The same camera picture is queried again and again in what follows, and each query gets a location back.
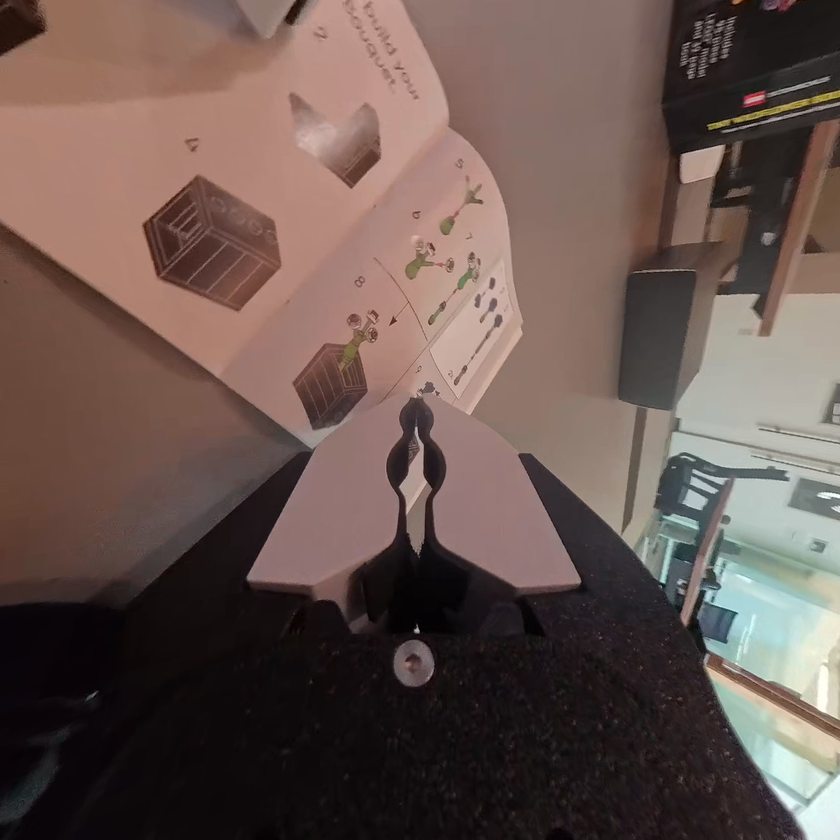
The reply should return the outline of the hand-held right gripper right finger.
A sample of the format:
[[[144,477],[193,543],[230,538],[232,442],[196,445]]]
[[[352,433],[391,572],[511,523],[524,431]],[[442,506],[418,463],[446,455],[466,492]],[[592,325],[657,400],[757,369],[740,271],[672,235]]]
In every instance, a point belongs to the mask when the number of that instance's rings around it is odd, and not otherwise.
[[[421,401],[425,507],[421,580],[446,617],[485,617],[529,595],[564,595],[581,576],[519,453],[438,398]]]

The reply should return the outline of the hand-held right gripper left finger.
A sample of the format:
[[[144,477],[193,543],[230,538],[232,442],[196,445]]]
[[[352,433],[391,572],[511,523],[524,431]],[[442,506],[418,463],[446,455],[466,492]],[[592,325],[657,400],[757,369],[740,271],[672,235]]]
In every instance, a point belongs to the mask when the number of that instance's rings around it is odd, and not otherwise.
[[[345,617],[365,613],[360,568],[393,542],[401,500],[410,511],[421,496],[420,455],[398,489],[386,473],[407,403],[389,398],[315,447],[247,575],[251,589],[333,601]]]

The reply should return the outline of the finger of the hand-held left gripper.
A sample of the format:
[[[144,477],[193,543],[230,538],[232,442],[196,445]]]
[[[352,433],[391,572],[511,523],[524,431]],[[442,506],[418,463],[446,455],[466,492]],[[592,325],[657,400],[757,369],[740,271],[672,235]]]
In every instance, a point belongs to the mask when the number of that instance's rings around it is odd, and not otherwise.
[[[315,1],[233,1],[246,24],[263,39],[278,31],[297,26]]]

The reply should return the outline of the white instruction booklet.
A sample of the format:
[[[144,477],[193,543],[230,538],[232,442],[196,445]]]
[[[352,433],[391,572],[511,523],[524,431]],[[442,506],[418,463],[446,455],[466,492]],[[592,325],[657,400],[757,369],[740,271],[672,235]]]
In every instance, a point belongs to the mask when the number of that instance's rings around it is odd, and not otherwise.
[[[314,446],[467,412],[522,337],[508,217],[403,2],[2,2],[2,223]]]

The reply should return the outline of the black glossy cardboard box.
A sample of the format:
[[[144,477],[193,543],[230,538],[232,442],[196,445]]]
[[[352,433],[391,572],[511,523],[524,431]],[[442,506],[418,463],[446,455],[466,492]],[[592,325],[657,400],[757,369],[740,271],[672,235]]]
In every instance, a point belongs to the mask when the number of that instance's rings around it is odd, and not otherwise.
[[[837,120],[839,2],[673,2],[661,102],[675,154]]]

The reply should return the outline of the grey desk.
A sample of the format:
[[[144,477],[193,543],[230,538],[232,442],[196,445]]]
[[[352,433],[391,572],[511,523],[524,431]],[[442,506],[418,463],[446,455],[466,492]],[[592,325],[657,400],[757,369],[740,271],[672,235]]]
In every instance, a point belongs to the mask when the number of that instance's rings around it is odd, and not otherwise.
[[[283,466],[292,437],[215,374],[348,226],[282,139],[286,44],[231,2],[43,2],[2,57],[2,605],[126,602]],[[523,338],[478,417],[622,532],[636,410],[623,283],[656,244],[670,2],[407,2],[489,164]],[[151,275],[142,222],[190,176],[269,211],[280,278],[236,313]],[[272,212],[279,196],[290,207]]]

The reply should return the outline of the black office chair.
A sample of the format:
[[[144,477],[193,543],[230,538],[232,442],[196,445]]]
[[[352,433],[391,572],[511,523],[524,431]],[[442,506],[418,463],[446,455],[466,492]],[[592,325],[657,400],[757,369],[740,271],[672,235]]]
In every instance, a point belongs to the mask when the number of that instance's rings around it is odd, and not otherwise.
[[[783,469],[725,467],[682,453],[668,458],[658,481],[654,508],[664,517],[680,517],[706,526],[728,480],[788,482],[790,477]]]

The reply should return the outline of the black board on white stand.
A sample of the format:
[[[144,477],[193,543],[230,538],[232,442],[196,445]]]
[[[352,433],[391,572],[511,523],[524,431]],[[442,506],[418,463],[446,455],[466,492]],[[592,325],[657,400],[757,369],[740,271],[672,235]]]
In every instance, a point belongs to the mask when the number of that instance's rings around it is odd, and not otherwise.
[[[727,150],[726,144],[718,144],[679,155],[679,182],[681,185],[714,178]]]

